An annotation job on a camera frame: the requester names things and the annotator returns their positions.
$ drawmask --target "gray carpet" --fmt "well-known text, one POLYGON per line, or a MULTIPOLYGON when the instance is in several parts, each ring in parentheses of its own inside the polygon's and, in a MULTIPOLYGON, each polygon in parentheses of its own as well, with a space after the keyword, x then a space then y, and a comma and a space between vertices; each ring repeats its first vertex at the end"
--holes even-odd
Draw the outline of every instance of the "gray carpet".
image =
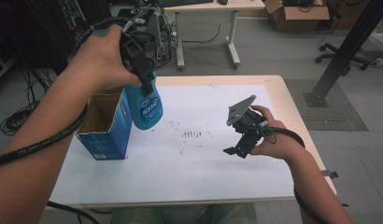
POLYGON ((303 93, 311 92, 318 81, 286 79, 285 83, 308 130, 368 131, 337 84, 334 84, 325 98, 328 107, 308 107, 303 93))

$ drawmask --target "table leg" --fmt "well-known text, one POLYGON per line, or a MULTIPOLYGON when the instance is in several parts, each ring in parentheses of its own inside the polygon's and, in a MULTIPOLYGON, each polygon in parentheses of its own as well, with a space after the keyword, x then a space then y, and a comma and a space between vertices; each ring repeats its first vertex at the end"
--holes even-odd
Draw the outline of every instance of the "table leg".
POLYGON ((237 54, 237 50, 235 49, 235 46, 234 46, 234 35, 235 35, 235 26, 237 25, 237 16, 238 16, 238 11, 233 11, 232 26, 230 28, 230 36, 226 36, 227 46, 229 47, 230 54, 232 55, 235 68, 239 64, 241 64, 237 54))
POLYGON ((185 69, 185 60, 183 58, 182 40, 180 39, 179 12, 175 13, 175 23, 177 28, 177 68, 185 69))

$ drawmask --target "bottle label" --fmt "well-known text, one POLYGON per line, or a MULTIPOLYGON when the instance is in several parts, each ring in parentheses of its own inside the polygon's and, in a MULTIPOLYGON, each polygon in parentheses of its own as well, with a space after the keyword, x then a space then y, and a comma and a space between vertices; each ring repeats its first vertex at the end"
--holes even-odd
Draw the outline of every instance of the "bottle label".
POLYGON ((148 97, 141 102, 141 107, 139 108, 139 113, 141 115, 142 121, 144 123, 149 123, 154 120, 157 116, 160 116, 161 113, 161 102, 157 97, 148 97))

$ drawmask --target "hand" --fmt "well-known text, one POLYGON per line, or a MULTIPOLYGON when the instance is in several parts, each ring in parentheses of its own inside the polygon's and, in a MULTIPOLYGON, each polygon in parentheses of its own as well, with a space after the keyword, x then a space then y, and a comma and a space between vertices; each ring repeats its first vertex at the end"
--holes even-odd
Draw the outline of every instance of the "hand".
POLYGON ((73 81, 96 91, 128 84, 139 86, 139 78, 121 62, 120 40, 121 27, 116 24, 109 27, 106 36, 91 35, 62 76, 70 76, 73 81))
MULTIPOLYGON (((262 115, 267 118, 268 124, 266 127, 286 129, 285 125, 280 120, 274 119, 273 114, 268 108, 261 105, 252 105, 251 108, 261 112, 262 115)), ((270 142, 275 141, 274 136, 270 133, 267 133, 266 137, 270 138, 270 142)), ((264 155, 276 159, 282 159, 284 161, 289 161, 299 150, 304 150, 296 140, 285 134, 276 133, 276 138, 277 141, 274 144, 267 141, 267 139, 264 139, 260 145, 256 146, 252 149, 252 151, 250 151, 250 154, 264 155)))

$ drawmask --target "blue cardboard box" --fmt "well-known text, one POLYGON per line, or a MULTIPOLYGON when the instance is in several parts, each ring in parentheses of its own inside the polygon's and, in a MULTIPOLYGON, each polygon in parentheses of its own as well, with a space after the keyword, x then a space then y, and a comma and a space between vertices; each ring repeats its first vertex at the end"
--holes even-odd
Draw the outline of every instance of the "blue cardboard box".
POLYGON ((76 137, 97 161, 124 160, 133 118, 125 90, 95 94, 76 137))

